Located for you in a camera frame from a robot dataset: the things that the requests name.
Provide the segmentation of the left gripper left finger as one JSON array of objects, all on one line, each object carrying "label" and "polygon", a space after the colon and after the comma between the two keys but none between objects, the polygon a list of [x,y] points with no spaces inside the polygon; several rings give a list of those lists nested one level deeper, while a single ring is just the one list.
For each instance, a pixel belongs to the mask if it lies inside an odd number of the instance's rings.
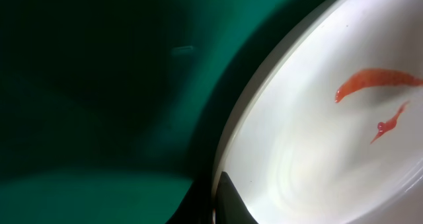
[{"label": "left gripper left finger", "polygon": [[210,223],[212,223],[211,184],[207,180],[196,180],[166,224]]}]

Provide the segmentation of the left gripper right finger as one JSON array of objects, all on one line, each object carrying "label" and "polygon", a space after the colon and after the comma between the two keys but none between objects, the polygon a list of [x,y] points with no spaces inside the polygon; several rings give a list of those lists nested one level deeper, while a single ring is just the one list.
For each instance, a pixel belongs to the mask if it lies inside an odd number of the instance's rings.
[{"label": "left gripper right finger", "polygon": [[221,173],[217,186],[215,220],[217,224],[258,224],[226,172]]}]

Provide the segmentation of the white plate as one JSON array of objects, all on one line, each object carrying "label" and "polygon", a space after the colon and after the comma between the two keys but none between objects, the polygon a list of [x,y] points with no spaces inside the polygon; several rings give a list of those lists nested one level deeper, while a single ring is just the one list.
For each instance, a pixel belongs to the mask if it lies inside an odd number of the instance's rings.
[{"label": "white plate", "polygon": [[422,89],[338,88],[370,68],[422,76],[422,0],[326,0],[270,52],[221,135],[258,223],[421,223]]}]

